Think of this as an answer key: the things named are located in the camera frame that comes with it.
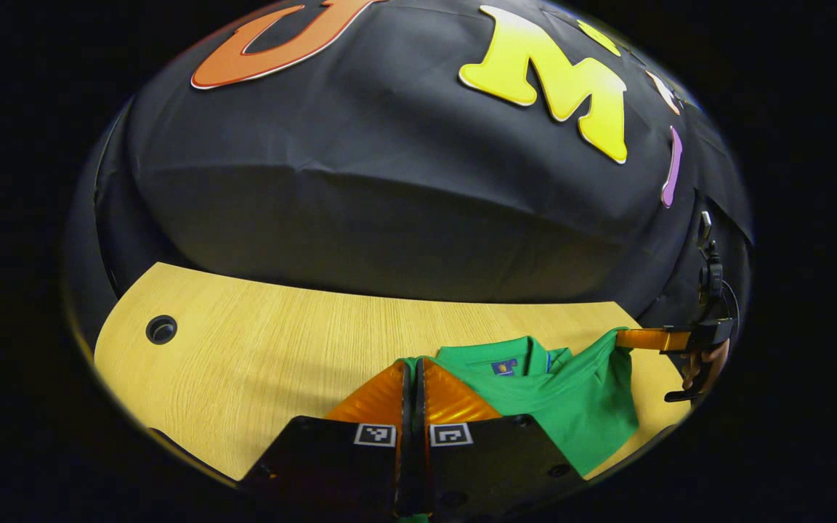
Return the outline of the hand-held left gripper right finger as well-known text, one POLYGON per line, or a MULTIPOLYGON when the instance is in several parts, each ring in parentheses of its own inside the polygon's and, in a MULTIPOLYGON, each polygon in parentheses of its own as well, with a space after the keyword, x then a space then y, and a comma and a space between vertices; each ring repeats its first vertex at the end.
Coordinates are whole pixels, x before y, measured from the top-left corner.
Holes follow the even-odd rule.
POLYGON ((416 513, 423 519, 514 519, 585 484, 531 414, 498 414, 441 365, 416 363, 416 513))

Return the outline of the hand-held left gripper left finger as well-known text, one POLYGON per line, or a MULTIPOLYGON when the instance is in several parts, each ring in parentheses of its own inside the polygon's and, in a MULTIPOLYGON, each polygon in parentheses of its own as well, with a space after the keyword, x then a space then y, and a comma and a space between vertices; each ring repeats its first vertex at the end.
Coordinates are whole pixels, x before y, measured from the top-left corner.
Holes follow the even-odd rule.
POLYGON ((241 480, 285 520, 393 520, 409 365, 398 361, 322 417, 293 417, 241 480))

